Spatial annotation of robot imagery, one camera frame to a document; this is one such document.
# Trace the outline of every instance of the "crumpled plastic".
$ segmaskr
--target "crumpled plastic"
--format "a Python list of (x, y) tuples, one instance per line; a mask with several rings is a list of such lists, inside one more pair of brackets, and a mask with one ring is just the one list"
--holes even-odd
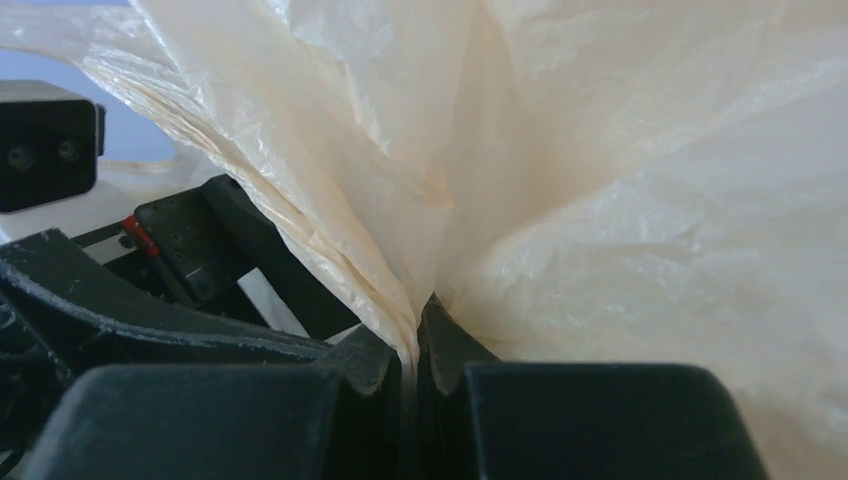
[(0, 5), (245, 186), (407, 365), (432, 291), (507, 359), (673, 361), (775, 478), (848, 473), (848, 3)]

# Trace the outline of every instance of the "plastic bag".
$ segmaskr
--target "plastic bag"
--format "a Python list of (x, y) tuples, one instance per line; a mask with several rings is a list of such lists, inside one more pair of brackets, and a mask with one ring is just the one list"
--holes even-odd
[(691, 362), (778, 478), (848, 472), (848, 3), (0, 5), (246, 187), (414, 364)]

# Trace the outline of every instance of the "black camera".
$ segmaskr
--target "black camera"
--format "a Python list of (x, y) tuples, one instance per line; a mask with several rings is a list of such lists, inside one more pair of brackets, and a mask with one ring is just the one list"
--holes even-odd
[(106, 109), (49, 83), (0, 80), (0, 212), (91, 190)]

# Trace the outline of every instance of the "white plastic bag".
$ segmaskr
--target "white plastic bag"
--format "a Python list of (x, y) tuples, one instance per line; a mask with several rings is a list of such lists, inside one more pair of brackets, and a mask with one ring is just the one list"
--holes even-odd
[(772, 475), (848, 474), (848, 3), (0, 5), (206, 151), (410, 364), (435, 288), (513, 359), (681, 361)]

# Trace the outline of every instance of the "camera lens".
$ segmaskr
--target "camera lens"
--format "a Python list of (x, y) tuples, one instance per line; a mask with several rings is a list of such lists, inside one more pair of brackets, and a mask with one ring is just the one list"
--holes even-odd
[(73, 140), (65, 140), (59, 144), (59, 158), (65, 162), (73, 162), (79, 158), (79, 147)]
[(35, 165), (35, 154), (27, 147), (15, 147), (6, 154), (6, 163), (19, 172), (26, 172)]

